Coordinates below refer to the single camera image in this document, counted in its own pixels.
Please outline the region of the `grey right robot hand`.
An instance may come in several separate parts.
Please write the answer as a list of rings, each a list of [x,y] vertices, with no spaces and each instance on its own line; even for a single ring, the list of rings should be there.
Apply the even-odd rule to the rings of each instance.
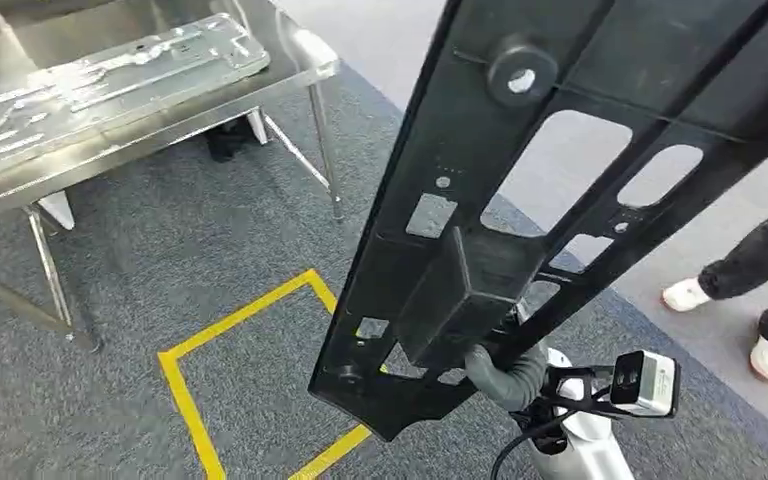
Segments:
[[[497,368],[490,353],[474,345],[464,358],[465,372],[475,387],[506,412],[526,409],[544,385],[548,353],[544,342],[520,355],[508,370]]]

